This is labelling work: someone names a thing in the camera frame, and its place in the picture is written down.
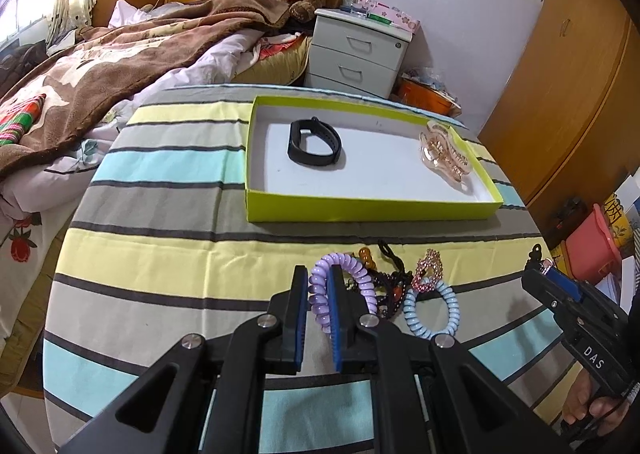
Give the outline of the person's right hand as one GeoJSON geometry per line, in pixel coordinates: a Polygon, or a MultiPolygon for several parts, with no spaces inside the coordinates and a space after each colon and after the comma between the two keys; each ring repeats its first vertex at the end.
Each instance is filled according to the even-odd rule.
{"type": "Polygon", "coordinates": [[[587,415],[600,419],[597,435],[603,437],[620,426],[630,404],[628,401],[608,396],[592,400],[593,386],[590,374],[587,370],[581,370],[567,393],[562,408],[562,419],[570,425],[587,415]]]}

